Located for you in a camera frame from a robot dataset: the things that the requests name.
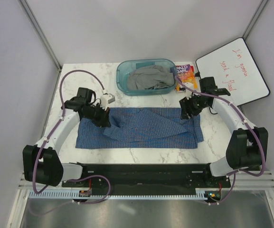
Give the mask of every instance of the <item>marble tabletop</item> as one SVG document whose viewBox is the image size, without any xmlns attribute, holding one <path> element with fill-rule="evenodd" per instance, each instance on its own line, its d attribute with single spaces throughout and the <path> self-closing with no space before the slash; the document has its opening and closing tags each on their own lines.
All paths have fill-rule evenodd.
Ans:
<svg viewBox="0 0 274 228">
<path fill-rule="evenodd" d="M 191 62 L 178 62 L 177 65 L 192 64 Z M 166 95 L 151 96 L 126 96 L 116 85 L 116 69 L 119 63 L 85 63 L 85 64 L 64 64 L 61 77 L 74 69 L 82 69 L 95 74 L 105 86 L 107 92 L 115 95 L 116 101 L 111 107 L 180 107 L 179 100 L 184 93 L 170 92 Z M 54 124 L 61 107 L 59 95 L 59 83 L 57 92 L 49 114 L 46 129 Z M 86 87 L 96 92 L 97 97 L 102 94 L 99 83 L 90 75 L 85 73 L 73 73 L 69 75 L 63 84 L 63 98 L 68 100 L 74 97 L 79 87 Z M 208 163 L 214 162 L 225 156 L 226 148 L 230 140 L 230 132 L 220 118 L 212 115 L 208 109 L 201 114 L 201 129 L 204 141 L 198 144 L 197 149 L 76 149 L 76 138 L 78 125 L 73 128 L 65 140 L 59 157 L 62 163 Z"/>
</svg>

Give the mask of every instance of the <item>red handwriting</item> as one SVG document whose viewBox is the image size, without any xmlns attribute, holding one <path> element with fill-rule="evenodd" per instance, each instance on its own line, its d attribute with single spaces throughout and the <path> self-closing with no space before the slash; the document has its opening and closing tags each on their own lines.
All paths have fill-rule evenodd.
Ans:
<svg viewBox="0 0 274 228">
<path fill-rule="evenodd" d="M 221 62 L 220 64 L 221 64 L 221 67 L 223 68 L 223 72 L 229 69 L 227 68 L 225 61 Z"/>
<path fill-rule="evenodd" d="M 227 87 L 229 89 L 229 91 L 234 91 L 234 90 L 237 90 L 237 89 L 234 89 L 233 88 L 233 83 L 235 83 L 235 80 L 229 80 L 228 82 L 225 82 L 225 81 L 222 81 L 223 84 L 227 84 Z"/>
<path fill-rule="evenodd" d="M 243 72 L 244 76 L 246 77 L 247 76 L 247 71 L 246 71 L 246 68 L 245 66 L 242 64 L 238 65 L 238 66 L 235 66 L 236 68 L 241 68 L 241 71 Z"/>
<path fill-rule="evenodd" d="M 235 52 L 237 54 L 237 57 L 240 59 L 242 56 L 241 54 L 238 54 L 238 53 L 241 53 L 240 49 L 238 49 L 237 51 L 234 51 L 232 50 L 233 52 Z"/>
</svg>

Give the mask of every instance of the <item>blue cloth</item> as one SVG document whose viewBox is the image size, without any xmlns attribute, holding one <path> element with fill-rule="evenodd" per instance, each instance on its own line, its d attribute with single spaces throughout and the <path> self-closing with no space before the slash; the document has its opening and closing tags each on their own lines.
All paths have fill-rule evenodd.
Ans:
<svg viewBox="0 0 274 228">
<path fill-rule="evenodd" d="M 190 120 L 180 115 L 180 108 L 111 108 L 111 127 L 81 120 L 76 148 L 197 148 L 203 141 L 200 115 Z"/>
</svg>

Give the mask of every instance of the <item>whiteboard black frame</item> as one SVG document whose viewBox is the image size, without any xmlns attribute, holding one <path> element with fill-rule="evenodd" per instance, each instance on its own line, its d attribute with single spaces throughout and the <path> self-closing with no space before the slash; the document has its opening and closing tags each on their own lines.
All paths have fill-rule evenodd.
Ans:
<svg viewBox="0 0 274 228">
<path fill-rule="evenodd" d="M 230 44 L 230 43 L 232 43 L 232 42 L 234 42 L 235 40 L 238 40 L 238 39 L 242 39 L 242 40 L 244 41 L 244 43 L 245 43 L 245 45 L 246 45 L 246 48 L 247 48 L 247 50 L 249 51 L 249 53 L 250 53 L 250 55 L 251 55 L 251 57 L 252 57 L 252 59 L 253 59 L 255 65 L 256 65 L 256 67 L 257 67 L 257 69 L 258 69 L 258 72 L 259 72 L 259 74 L 261 75 L 261 78 L 262 78 L 262 80 L 264 81 L 265 86 L 266 86 L 266 88 L 267 88 L 268 91 L 269 91 L 269 93 L 268 93 L 266 96 L 263 96 L 263 97 L 260 97 L 260 98 L 258 98 L 258 99 L 255 99 L 255 100 L 252 100 L 252 101 L 249 101 L 249 102 L 246 102 L 246 103 L 243 103 L 243 104 L 240 104 L 240 105 L 239 105 L 239 106 L 242 106 L 242 105 L 246 105 L 246 104 L 248 104 L 248 103 L 251 103 L 251 102 L 253 102 L 253 101 L 258 101 L 258 100 L 260 100 L 260 99 L 262 99 L 262 98 L 265 98 L 265 97 L 267 97 L 267 96 L 269 96 L 269 95 L 271 94 L 271 90 L 270 90 L 270 88 L 268 87 L 268 85 L 266 84 L 265 79 L 264 79 L 264 77 L 263 77 L 263 75 L 262 75 L 262 73 L 261 73 L 261 71 L 260 71 L 260 69 L 259 69 L 259 67 L 258 67 L 258 65 L 257 65 L 257 63 L 256 63 L 256 61 L 255 61 L 255 59 L 254 59 L 254 57 L 253 57 L 253 55 L 252 55 L 252 52 L 250 51 L 248 45 L 246 44 L 245 39 L 244 39 L 243 37 L 238 37 L 238 38 L 236 38 L 236 39 L 234 39 L 234 40 L 232 40 L 232 41 L 226 43 L 225 45 L 222 45 L 221 47 L 218 47 L 217 49 L 215 49 L 215 50 L 213 50 L 213 51 L 207 53 L 207 54 L 204 55 L 204 56 L 207 56 L 208 54 L 210 54 L 210 53 L 212 53 L 212 52 L 214 52 L 214 51 L 216 51 L 216 50 L 218 50 L 218 49 L 220 49 L 220 48 L 222 48 L 222 47 L 224 47 L 224 46 L 226 46 L 226 45 L 228 45 L 228 44 Z M 197 67 L 197 70 L 198 70 L 197 61 L 198 61 L 199 59 L 201 59 L 202 57 L 204 57 L 204 56 L 201 56 L 201 57 L 199 57 L 199 58 L 196 59 L 196 67 Z"/>
</svg>

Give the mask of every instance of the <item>teal plastic bin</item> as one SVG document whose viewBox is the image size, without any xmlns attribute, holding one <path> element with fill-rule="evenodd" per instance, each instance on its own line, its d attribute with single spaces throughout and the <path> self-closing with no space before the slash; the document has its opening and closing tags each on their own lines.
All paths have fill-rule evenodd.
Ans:
<svg viewBox="0 0 274 228">
<path fill-rule="evenodd" d="M 174 67 L 175 64 L 164 58 L 159 59 L 140 59 L 140 60 L 129 60 L 122 62 L 117 68 L 117 86 L 118 88 L 128 96 L 143 96 L 143 95 L 161 95 L 167 94 L 176 88 L 177 83 L 166 89 L 143 89 L 143 90 L 129 90 L 127 88 L 127 79 L 130 73 L 140 67 L 159 65 L 165 68 Z"/>
</svg>

